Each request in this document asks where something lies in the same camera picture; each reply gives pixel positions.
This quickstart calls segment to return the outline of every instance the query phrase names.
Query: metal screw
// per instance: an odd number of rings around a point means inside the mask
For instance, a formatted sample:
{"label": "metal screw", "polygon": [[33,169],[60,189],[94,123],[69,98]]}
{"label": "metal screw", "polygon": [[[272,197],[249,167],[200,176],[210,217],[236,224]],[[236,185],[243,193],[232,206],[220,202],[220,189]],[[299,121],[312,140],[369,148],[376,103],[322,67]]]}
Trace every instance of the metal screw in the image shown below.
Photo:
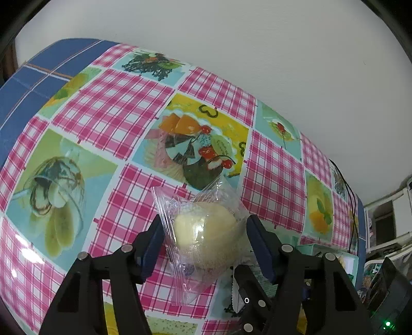
{"label": "metal screw", "polygon": [[77,255],[77,259],[78,260],[85,260],[87,258],[89,254],[85,251],[81,251],[78,255]]}
{"label": "metal screw", "polygon": [[293,247],[290,244],[283,244],[282,245],[282,250],[284,252],[292,252],[293,251]]}
{"label": "metal screw", "polygon": [[331,252],[327,252],[327,253],[325,254],[325,258],[326,258],[328,261],[334,261],[335,258],[336,258],[336,256],[335,256],[334,254],[332,254]]}
{"label": "metal screw", "polygon": [[122,245],[121,250],[123,252],[130,252],[133,250],[133,246],[131,244]]}
{"label": "metal screw", "polygon": [[253,331],[253,326],[250,323],[245,323],[243,329],[245,330],[245,332],[250,333],[251,331]]}

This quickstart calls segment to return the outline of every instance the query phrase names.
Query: clear plastic bag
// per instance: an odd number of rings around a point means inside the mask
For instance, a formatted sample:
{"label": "clear plastic bag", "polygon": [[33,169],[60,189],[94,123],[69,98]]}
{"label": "clear plastic bag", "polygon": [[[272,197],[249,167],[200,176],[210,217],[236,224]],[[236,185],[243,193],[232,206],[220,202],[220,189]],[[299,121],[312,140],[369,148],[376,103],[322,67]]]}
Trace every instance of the clear plastic bag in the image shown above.
{"label": "clear plastic bag", "polygon": [[220,176],[193,199],[152,188],[175,280],[173,300],[191,303],[247,251],[249,212]]}

